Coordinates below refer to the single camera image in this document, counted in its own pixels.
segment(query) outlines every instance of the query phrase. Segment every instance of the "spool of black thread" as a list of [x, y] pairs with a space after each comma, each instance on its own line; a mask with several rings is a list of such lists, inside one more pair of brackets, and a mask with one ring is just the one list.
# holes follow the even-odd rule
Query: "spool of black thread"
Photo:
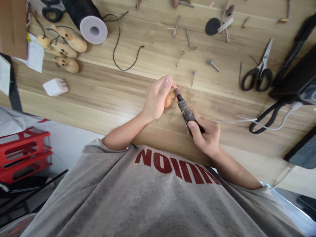
[[91, 0], [62, 0], [62, 2], [86, 41], [101, 44], [106, 40], [108, 29]]

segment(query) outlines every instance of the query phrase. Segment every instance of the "wood grain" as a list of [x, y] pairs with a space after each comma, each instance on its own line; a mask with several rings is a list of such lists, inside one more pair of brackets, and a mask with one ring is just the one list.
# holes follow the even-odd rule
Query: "wood grain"
[[[79, 73], [56, 68], [54, 56], [49, 52], [46, 52], [41, 74], [18, 60], [14, 60], [14, 69], [25, 112], [104, 135], [137, 115], [143, 108], [148, 85], [166, 74], [173, 77], [190, 108], [205, 118], [227, 121], [236, 119], [236, 115], [260, 115], [274, 101], [268, 97], [268, 92], [243, 92], [240, 89], [240, 62], [243, 62], [244, 75], [256, 66], [249, 55], [260, 61], [269, 39], [274, 37], [268, 66], [276, 73], [302, 23], [316, 9], [313, 0], [293, 2], [290, 21], [279, 25], [277, 21], [286, 16], [286, 1], [235, 0], [232, 2], [235, 4], [234, 23], [228, 28], [230, 43], [226, 43], [224, 32], [210, 37], [204, 30], [210, 18], [221, 18], [224, 0], [217, 1], [211, 8], [208, 8], [209, 1], [195, 0], [194, 9], [185, 6], [173, 9], [167, 0], [143, 0], [139, 11], [136, 11], [133, 1], [93, 2], [101, 15], [113, 13], [120, 16], [129, 11], [120, 20], [121, 39], [115, 59], [120, 67], [127, 68], [134, 62], [139, 47], [144, 45], [131, 70], [118, 70], [112, 59], [118, 37], [117, 22], [107, 23], [109, 36], [103, 44], [89, 44], [86, 53], [78, 54]], [[173, 38], [172, 31], [167, 28], [175, 26], [178, 15], [181, 15], [181, 21], [177, 36]], [[248, 16], [251, 18], [243, 29]], [[50, 26], [45, 19], [40, 21], [46, 27]], [[75, 28], [67, 14], [57, 25]], [[198, 49], [186, 50], [176, 67], [179, 52], [188, 49], [184, 27], [189, 30], [192, 45]], [[35, 23], [32, 23], [30, 32], [42, 34]], [[49, 32], [48, 36], [53, 38], [55, 35]], [[294, 64], [315, 43], [316, 33], [313, 32]], [[211, 58], [221, 73], [207, 64]], [[198, 74], [191, 88], [194, 70], [198, 70]], [[56, 77], [66, 81], [70, 91], [49, 97], [42, 84]], [[0, 94], [0, 104], [8, 106], [3, 94]], [[284, 155], [315, 125], [313, 109], [313, 106], [303, 106], [290, 115], [284, 128], [260, 135], [248, 131], [250, 123], [223, 124], [220, 143], [260, 181], [273, 184], [289, 166], [282, 159]], [[280, 124], [286, 111], [286, 107], [280, 111], [276, 124]], [[142, 130], [134, 143], [211, 165], [192, 139], [186, 136], [184, 121], [175, 101], [165, 109], [161, 118]], [[315, 181], [315, 170], [298, 168], [280, 187], [316, 197], [316, 190], [310, 188]]]

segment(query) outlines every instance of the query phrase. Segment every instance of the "black-handled scissors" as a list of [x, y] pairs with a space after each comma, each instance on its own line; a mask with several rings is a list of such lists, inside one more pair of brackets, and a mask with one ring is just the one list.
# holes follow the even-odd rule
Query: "black-handled scissors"
[[[273, 74], [272, 74], [272, 71], [267, 67], [267, 62], [270, 55], [272, 42], [273, 42], [273, 38], [270, 39], [266, 52], [264, 53], [264, 56], [259, 66], [249, 71], [244, 77], [243, 82], [241, 84], [241, 88], [243, 89], [243, 91], [252, 90], [255, 87], [256, 83], [257, 83], [256, 90], [259, 92], [265, 92], [271, 87], [273, 83]], [[252, 77], [250, 86], [246, 87], [245, 86], [246, 81], [248, 77], [250, 76]]]

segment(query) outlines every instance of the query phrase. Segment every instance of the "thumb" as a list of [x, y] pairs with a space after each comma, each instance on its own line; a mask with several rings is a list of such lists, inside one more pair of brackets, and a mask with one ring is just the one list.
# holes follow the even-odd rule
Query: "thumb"
[[192, 136], [193, 136], [193, 140], [195, 144], [200, 144], [204, 140], [204, 138], [201, 134], [200, 128], [198, 127], [198, 124], [194, 121], [189, 121], [188, 124], [192, 132]]
[[173, 84], [173, 80], [171, 77], [165, 77], [162, 84], [159, 87], [157, 97], [159, 99], [165, 100], [167, 94], [170, 92], [171, 86]]

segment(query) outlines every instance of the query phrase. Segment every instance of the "white spool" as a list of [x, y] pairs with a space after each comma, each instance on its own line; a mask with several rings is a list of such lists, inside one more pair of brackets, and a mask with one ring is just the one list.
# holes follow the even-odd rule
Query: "white spool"
[[108, 28], [104, 21], [95, 16], [87, 16], [82, 19], [80, 32], [83, 38], [92, 44], [101, 44], [108, 36]]

